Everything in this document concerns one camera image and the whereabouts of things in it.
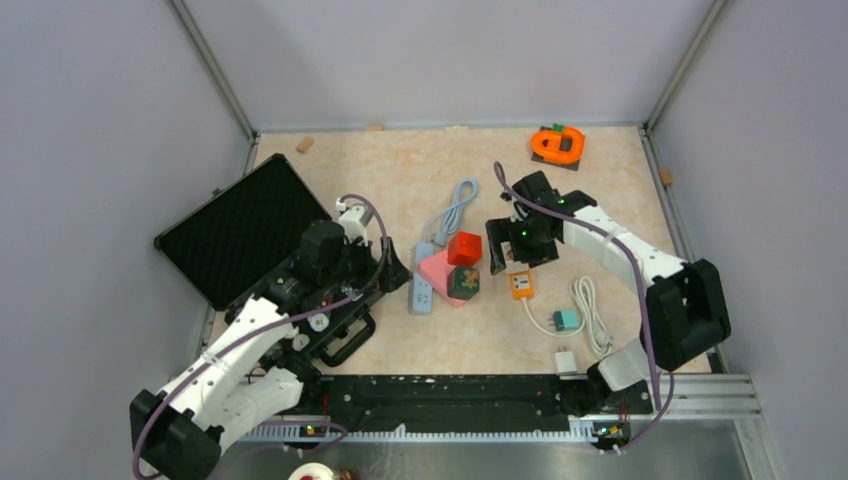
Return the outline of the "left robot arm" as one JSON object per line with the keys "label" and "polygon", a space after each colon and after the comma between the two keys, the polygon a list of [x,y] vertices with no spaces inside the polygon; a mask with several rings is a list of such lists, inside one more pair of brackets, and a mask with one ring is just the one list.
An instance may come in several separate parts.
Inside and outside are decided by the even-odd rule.
{"label": "left robot arm", "polygon": [[343,215],[250,234],[244,246],[201,261],[180,229],[158,242],[231,320],[182,373],[131,402],[138,479],[205,479],[243,435],[288,409],[319,404],[319,358],[336,331],[410,278],[392,239],[369,240]]}

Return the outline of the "wooden block at right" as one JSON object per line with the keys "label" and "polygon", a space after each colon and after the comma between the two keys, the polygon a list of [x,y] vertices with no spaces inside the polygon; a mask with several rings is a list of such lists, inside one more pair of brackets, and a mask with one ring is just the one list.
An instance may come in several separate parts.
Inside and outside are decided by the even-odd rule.
{"label": "wooden block at right", "polygon": [[663,188],[669,188],[673,184],[672,173],[665,167],[658,169],[658,176]]}

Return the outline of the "light blue power strip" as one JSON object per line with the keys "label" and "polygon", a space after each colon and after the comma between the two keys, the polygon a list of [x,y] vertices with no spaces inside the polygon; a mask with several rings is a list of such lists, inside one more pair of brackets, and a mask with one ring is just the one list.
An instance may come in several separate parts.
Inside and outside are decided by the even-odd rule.
{"label": "light blue power strip", "polygon": [[422,260],[435,253],[434,246],[427,242],[418,242],[413,249],[413,278],[409,295],[409,309],[412,314],[426,315],[432,312],[433,288],[418,272]]}

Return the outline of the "teal cube adapter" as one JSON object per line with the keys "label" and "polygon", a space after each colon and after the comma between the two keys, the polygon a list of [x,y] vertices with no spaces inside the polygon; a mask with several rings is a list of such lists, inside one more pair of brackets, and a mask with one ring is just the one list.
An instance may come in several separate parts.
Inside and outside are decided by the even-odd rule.
{"label": "teal cube adapter", "polygon": [[549,324],[557,333],[574,333],[579,332],[582,328],[579,315],[572,309],[554,311],[549,319]]}

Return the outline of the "black poker chip case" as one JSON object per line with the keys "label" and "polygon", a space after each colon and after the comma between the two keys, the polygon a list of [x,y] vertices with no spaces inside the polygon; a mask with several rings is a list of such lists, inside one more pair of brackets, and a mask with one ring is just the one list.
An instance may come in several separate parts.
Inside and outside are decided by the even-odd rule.
{"label": "black poker chip case", "polygon": [[388,293],[373,288],[353,297],[337,292],[330,302],[300,305],[284,261],[315,221],[337,222],[319,203],[289,160],[274,154],[253,172],[196,209],[154,240],[189,283],[232,324],[248,299],[264,297],[291,316],[337,303],[324,316],[296,323],[260,363],[282,366],[301,358],[336,367],[376,331],[371,307]]}

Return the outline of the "white cube socket adapter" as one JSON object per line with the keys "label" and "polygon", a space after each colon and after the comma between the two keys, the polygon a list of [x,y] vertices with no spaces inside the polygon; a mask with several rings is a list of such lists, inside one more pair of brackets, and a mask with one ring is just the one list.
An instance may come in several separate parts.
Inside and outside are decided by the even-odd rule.
{"label": "white cube socket adapter", "polygon": [[504,255],[504,265],[507,273],[516,274],[530,270],[530,266],[526,262],[516,259],[513,246],[510,242],[502,242],[501,248]]}

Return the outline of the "red cube socket adapter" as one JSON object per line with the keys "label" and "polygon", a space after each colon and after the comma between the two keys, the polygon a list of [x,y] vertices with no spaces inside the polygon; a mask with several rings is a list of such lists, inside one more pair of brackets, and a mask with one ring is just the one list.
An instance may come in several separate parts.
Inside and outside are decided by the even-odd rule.
{"label": "red cube socket adapter", "polygon": [[459,267],[474,267],[482,258],[483,240],[478,234],[459,231],[448,243],[447,261]]}

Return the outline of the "small wooden block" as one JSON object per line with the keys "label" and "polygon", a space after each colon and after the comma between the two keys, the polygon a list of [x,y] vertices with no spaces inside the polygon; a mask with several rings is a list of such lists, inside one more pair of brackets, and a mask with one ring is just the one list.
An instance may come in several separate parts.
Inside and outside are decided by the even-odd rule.
{"label": "small wooden block", "polygon": [[310,136],[305,136],[296,146],[296,151],[301,154],[307,153],[315,143],[315,139]]}

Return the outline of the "white plug adapter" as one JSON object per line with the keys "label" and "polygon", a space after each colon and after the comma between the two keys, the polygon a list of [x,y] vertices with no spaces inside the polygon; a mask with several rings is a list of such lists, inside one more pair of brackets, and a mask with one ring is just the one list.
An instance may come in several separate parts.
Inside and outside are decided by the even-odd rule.
{"label": "white plug adapter", "polygon": [[565,348],[559,347],[553,355],[555,373],[558,376],[570,376],[579,373],[575,354]]}

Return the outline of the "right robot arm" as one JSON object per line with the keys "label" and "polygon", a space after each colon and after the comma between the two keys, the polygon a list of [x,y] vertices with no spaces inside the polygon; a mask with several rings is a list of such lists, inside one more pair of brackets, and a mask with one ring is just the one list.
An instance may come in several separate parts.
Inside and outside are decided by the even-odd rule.
{"label": "right robot arm", "polygon": [[492,274],[519,264],[535,268],[557,259],[558,243],[594,259],[637,297],[638,336],[603,355],[589,370],[589,404],[612,412],[627,388],[649,381],[659,389],[661,372],[673,372],[731,335],[718,268],[706,259],[686,261],[663,252],[616,222],[583,191],[553,188],[541,171],[509,185],[494,165],[502,199],[515,208],[511,218],[486,223]]}

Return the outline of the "pink triangular power strip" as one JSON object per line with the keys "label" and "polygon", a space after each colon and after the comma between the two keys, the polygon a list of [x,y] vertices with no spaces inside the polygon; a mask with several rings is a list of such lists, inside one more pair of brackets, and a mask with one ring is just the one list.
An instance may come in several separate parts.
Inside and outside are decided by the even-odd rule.
{"label": "pink triangular power strip", "polygon": [[448,252],[443,250],[421,260],[416,272],[438,293],[448,304],[461,307],[466,301],[452,298],[447,292],[447,280],[455,266],[448,262]]}

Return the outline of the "orange power strip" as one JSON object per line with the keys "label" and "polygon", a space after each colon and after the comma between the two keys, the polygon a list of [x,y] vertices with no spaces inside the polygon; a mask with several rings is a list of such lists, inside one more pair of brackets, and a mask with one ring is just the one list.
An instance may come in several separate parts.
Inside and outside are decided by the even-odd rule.
{"label": "orange power strip", "polygon": [[521,302],[534,297],[535,288],[530,270],[511,272],[508,279],[513,300]]}

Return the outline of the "dark green cube adapter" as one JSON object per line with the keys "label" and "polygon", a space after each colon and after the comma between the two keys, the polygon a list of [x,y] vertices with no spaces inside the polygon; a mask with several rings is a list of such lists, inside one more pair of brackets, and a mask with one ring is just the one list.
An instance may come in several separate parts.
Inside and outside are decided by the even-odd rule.
{"label": "dark green cube adapter", "polygon": [[446,294],[449,298],[467,301],[480,291],[480,273],[474,267],[456,266],[447,277]]}

